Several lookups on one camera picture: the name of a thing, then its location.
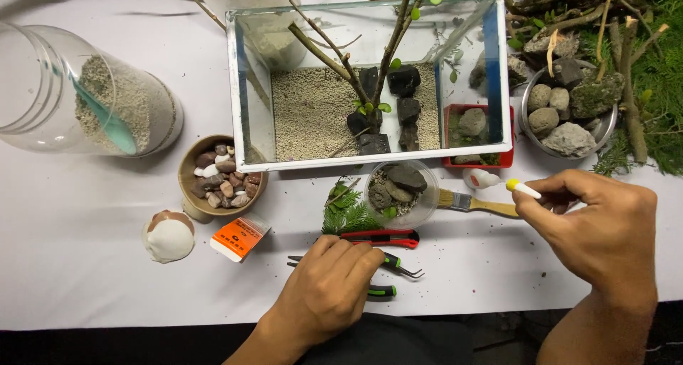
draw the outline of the hand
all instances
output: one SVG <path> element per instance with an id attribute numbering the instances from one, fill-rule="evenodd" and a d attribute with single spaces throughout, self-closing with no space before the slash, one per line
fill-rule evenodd
<path id="1" fill-rule="evenodd" d="M 258 325 L 304 351 L 329 340 L 360 319 L 370 278 L 384 259 L 380 249 L 367 243 L 321 236 Z"/>
<path id="2" fill-rule="evenodd" d="M 526 184 L 543 197 L 513 192 L 517 213 L 567 269 L 610 301 L 656 302 L 653 191 L 575 169 Z M 577 199 L 587 206 L 564 214 Z"/>

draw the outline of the red plastic container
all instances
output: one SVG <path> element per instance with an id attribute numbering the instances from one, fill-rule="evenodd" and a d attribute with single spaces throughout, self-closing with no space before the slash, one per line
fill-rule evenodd
<path id="1" fill-rule="evenodd" d="M 445 125 L 444 126 L 444 137 L 446 138 L 446 148 L 448 148 L 448 118 L 451 112 L 463 115 L 464 112 L 469 109 L 480 108 L 484 113 L 488 114 L 488 105 L 459 105 L 450 104 L 446 107 L 445 114 Z M 512 159 L 514 157 L 514 108 L 510 107 L 510 125 L 512 126 L 512 149 L 508 152 L 500 153 L 500 164 L 499 165 L 453 165 L 451 163 L 451 157 L 443 157 L 441 159 L 441 164 L 444 168 L 509 168 L 512 166 Z"/>

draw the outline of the glass tank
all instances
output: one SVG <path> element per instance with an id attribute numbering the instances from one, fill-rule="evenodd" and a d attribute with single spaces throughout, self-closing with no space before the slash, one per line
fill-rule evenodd
<path id="1" fill-rule="evenodd" d="M 380 67 L 400 3 L 303 5 L 301 10 L 348 54 L 367 93 L 374 91 L 373 67 Z M 503 0 L 443 0 L 437 6 L 425 0 L 420 11 L 393 56 L 400 66 L 394 62 L 388 69 L 380 96 L 388 107 L 383 107 L 379 134 L 360 135 L 367 119 L 354 105 L 358 94 L 288 27 L 295 23 L 310 44 L 343 69 L 339 57 L 294 8 L 229 11 L 229 87 L 238 169 L 313 168 L 510 150 Z M 401 85 L 406 78 L 407 90 Z"/>

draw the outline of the table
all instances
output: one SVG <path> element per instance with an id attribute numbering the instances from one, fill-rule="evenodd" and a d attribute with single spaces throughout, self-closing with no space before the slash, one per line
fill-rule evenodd
<path id="1" fill-rule="evenodd" d="M 320 234 L 327 192 L 351 168 L 272 173 L 253 209 L 272 231 L 242 265 L 209 247 L 209 238 L 226 220 L 197 223 L 197 245 L 183 260 L 152 262 L 140 232 L 154 213 L 180 210 L 176 169 L 184 151 L 200 136 L 232 132 L 223 33 L 187 0 L 0 0 L 0 20 L 78 33 L 157 75 L 180 97 L 186 113 L 178 142 L 144 159 L 31 154 L 0 143 L 0 329 L 257 321 L 291 273 L 286 256 L 303 254 Z M 519 108 L 518 97 L 512 102 Z M 565 168 L 589 169 L 595 161 L 553 159 L 524 139 L 515 154 L 514 167 L 500 171 L 502 177 L 540 178 Z M 426 163 L 439 185 L 470 192 L 457 169 L 440 168 L 438 160 Z M 362 176 L 370 170 L 366 165 Z M 659 294 L 661 300 L 683 299 L 683 217 L 678 214 L 683 180 L 653 168 L 619 179 L 659 194 Z M 510 201 L 502 186 L 478 196 Z M 398 294 L 390 302 L 367 303 L 366 311 L 420 315 L 569 308 L 589 291 L 523 221 L 437 211 L 419 231 L 422 241 L 414 251 L 387 250 L 407 269 L 423 269 L 426 275 L 411 283 L 378 271 L 373 282 L 395 284 Z"/>

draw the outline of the red utility knife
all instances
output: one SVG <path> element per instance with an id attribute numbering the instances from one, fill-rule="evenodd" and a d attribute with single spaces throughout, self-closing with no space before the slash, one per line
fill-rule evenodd
<path id="1" fill-rule="evenodd" d="M 408 230 L 368 230 L 366 232 L 342 233 L 341 237 L 353 245 L 369 243 L 372 246 L 400 246 L 414 249 L 420 236 L 413 229 Z"/>

